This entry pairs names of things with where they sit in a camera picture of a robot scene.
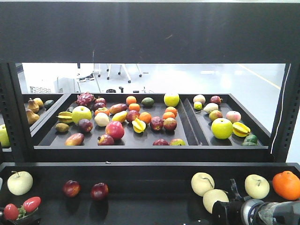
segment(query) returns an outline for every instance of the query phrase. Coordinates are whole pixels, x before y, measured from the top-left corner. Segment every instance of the yellow floor line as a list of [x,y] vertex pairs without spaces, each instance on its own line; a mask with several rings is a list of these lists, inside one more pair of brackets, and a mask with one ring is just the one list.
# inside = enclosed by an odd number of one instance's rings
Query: yellow floor line
[[277,88],[277,89],[279,89],[279,90],[281,89],[281,87],[279,87],[278,85],[276,85],[276,84],[274,84],[273,82],[269,81],[268,79],[264,78],[263,76],[259,75],[258,73],[252,71],[252,70],[249,69],[248,67],[246,67],[246,66],[244,66],[244,65],[242,65],[242,64],[239,64],[239,63],[238,63],[238,65],[239,65],[240,67],[244,68],[245,70],[249,71],[250,73],[254,74],[255,76],[261,78],[261,79],[264,80],[265,82],[268,82],[269,84],[271,84],[271,85],[274,86],[275,88]]

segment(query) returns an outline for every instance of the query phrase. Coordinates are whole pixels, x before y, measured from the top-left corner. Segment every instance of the gray floor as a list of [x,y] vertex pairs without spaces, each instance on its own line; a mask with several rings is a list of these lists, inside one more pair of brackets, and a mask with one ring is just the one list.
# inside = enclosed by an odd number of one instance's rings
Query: gray floor
[[[112,65],[110,79],[107,80],[106,64],[101,64],[101,76],[96,80],[75,83],[75,91],[104,93],[115,89],[120,93],[134,90],[146,93],[193,93],[193,94],[233,94],[243,106],[270,132],[272,131],[279,92],[283,79],[283,64],[140,64],[142,77],[136,64],[126,64],[131,83],[125,72],[118,74],[119,65]],[[19,74],[23,92],[26,90],[24,74]],[[73,80],[67,81],[73,92]],[[300,127],[296,124],[287,162],[300,162],[296,138]]]

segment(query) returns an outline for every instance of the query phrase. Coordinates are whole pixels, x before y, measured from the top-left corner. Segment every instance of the dragon fruit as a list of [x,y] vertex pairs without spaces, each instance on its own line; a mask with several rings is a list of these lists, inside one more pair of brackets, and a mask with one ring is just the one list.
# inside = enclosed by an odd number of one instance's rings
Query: dragon fruit
[[88,106],[91,104],[96,98],[94,95],[90,94],[88,91],[82,93],[77,96],[77,101],[75,101],[78,105]]

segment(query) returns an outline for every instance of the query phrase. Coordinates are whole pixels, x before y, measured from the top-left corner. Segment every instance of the metal shelf frame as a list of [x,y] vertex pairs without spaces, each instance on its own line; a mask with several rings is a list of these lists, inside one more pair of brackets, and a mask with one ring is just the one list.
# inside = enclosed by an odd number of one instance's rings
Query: metal shelf frame
[[34,162],[16,62],[285,63],[270,152],[299,111],[300,4],[1,2],[0,107],[15,162]]

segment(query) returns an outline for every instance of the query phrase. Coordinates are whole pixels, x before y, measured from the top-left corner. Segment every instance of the white cable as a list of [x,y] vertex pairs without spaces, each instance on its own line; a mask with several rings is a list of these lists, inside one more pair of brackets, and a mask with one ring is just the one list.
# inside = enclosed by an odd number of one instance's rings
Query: white cable
[[287,74],[286,74],[286,77],[285,77],[285,82],[284,82],[284,85],[283,85],[283,90],[282,90],[282,97],[281,97],[281,109],[280,109],[280,116],[279,116],[279,122],[277,124],[277,127],[276,127],[276,132],[275,132],[275,135],[274,135],[274,139],[273,139],[273,142],[272,142],[272,145],[271,145],[271,153],[273,152],[273,147],[274,147],[274,142],[275,142],[275,139],[277,137],[277,133],[278,133],[278,128],[279,128],[279,125],[280,125],[280,122],[281,122],[281,118],[282,118],[282,111],[283,111],[283,99],[284,99],[284,95],[285,95],[285,85],[286,85],[286,80],[289,76],[289,73],[290,73],[290,69],[291,69],[291,64],[287,70]]

